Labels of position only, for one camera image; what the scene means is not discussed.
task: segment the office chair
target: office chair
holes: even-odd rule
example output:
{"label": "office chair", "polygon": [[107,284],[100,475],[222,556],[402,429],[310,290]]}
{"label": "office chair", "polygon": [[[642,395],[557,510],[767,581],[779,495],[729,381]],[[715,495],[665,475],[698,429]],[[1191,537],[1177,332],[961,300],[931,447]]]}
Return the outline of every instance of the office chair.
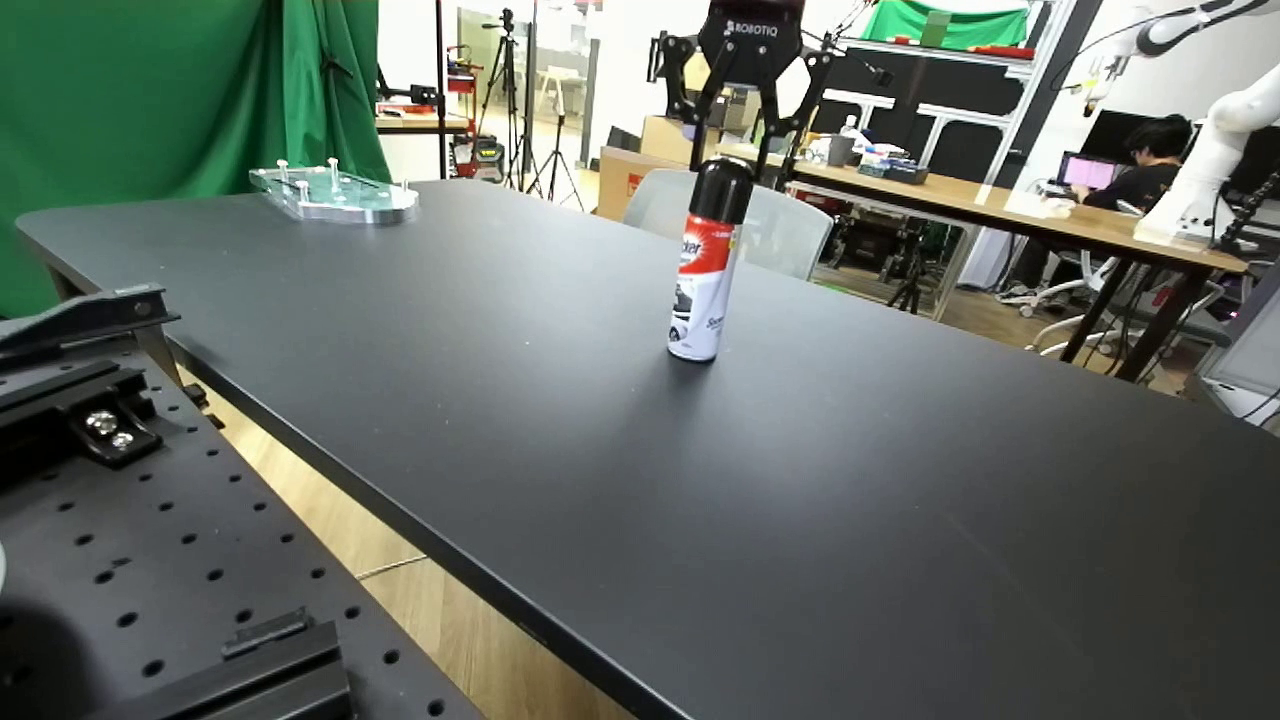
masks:
{"label": "office chair", "polygon": [[[685,168],[649,173],[625,211],[625,225],[680,238],[691,182],[696,173]],[[828,230],[828,211],[754,182],[739,225],[739,249],[749,264],[806,281]]]}

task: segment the spray can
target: spray can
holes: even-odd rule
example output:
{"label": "spray can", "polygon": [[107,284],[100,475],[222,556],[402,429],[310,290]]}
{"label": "spray can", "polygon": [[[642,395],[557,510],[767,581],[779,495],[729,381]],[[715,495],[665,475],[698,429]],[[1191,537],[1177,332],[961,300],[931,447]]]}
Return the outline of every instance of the spray can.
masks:
{"label": "spray can", "polygon": [[737,225],[749,217],[754,173],[712,160],[698,168],[685,218],[675,304],[668,324],[668,352],[689,362],[712,362],[718,352]]}

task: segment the red label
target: red label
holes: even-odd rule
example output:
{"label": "red label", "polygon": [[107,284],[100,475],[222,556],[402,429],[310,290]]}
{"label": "red label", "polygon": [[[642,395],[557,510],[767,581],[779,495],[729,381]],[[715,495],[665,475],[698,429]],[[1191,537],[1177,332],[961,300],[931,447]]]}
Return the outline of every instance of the red label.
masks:
{"label": "red label", "polygon": [[680,273],[722,273],[733,250],[733,225],[689,217]]}

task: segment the black metal plate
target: black metal plate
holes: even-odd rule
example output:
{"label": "black metal plate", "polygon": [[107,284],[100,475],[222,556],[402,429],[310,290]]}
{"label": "black metal plate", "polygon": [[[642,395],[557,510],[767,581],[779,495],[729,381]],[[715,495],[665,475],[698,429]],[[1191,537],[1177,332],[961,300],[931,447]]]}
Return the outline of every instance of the black metal plate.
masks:
{"label": "black metal plate", "polygon": [[[0,466],[0,715],[157,692],[297,609],[340,628],[356,715],[478,715],[168,375],[117,359],[150,381],[160,453]],[[0,392],[42,371],[7,371]]]}

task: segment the green backdrop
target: green backdrop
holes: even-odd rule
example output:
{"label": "green backdrop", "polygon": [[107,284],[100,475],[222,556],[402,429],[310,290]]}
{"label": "green backdrop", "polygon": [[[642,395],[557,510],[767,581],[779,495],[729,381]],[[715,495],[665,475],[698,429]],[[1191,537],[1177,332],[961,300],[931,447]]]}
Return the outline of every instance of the green backdrop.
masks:
{"label": "green backdrop", "polygon": [[1016,47],[1028,39],[1028,13],[931,13],[917,0],[880,0],[865,33],[866,39],[924,39],[935,47]]}
{"label": "green backdrop", "polygon": [[0,316],[54,300],[16,217],[275,160],[386,180],[370,105],[374,0],[0,0]]}

